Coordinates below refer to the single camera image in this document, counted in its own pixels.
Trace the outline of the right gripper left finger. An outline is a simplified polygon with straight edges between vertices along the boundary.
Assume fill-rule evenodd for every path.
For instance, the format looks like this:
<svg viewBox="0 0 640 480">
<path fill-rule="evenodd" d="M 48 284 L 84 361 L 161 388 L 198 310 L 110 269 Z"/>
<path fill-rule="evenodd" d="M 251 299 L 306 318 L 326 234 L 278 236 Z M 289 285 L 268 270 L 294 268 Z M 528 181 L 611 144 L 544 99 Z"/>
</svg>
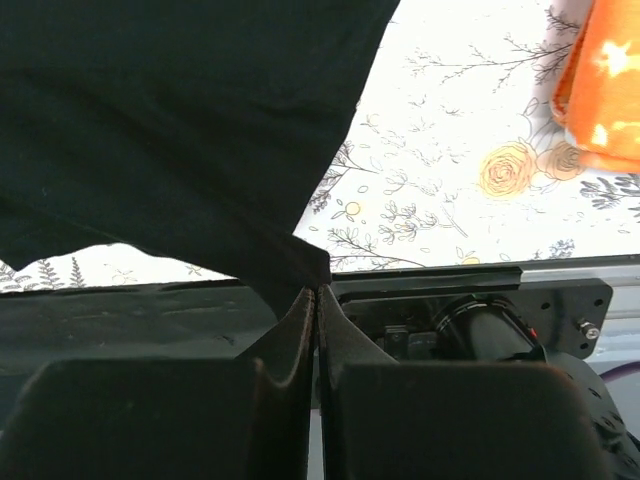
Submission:
<svg viewBox="0 0 640 480">
<path fill-rule="evenodd" d="M 41 368 L 1 436 L 5 479 L 303 479 L 315 295 L 234 359 Z"/>
</svg>

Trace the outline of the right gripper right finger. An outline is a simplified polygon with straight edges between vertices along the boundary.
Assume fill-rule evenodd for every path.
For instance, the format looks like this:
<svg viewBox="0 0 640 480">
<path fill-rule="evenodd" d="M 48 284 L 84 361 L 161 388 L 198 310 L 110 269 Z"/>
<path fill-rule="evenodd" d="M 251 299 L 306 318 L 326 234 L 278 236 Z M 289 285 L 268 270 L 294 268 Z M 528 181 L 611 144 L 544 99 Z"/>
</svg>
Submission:
<svg viewBox="0 0 640 480">
<path fill-rule="evenodd" d="M 328 479 L 609 479 L 572 377 L 500 308 L 448 323 L 443 360 L 400 362 L 317 294 Z"/>
</svg>

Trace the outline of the black t shirt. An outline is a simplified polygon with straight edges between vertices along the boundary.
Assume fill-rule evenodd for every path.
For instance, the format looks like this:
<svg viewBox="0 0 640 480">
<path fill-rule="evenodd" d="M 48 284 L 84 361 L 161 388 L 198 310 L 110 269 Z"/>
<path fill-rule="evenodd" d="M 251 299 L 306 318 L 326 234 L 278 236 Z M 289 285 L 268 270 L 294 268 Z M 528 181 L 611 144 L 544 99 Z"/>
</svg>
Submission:
<svg viewBox="0 0 640 480">
<path fill-rule="evenodd" d="M 393 1 L 5 1 L 1 257 L 125 243 L 278 315 L 331 280 L 297 238 Z"/>
</svg>

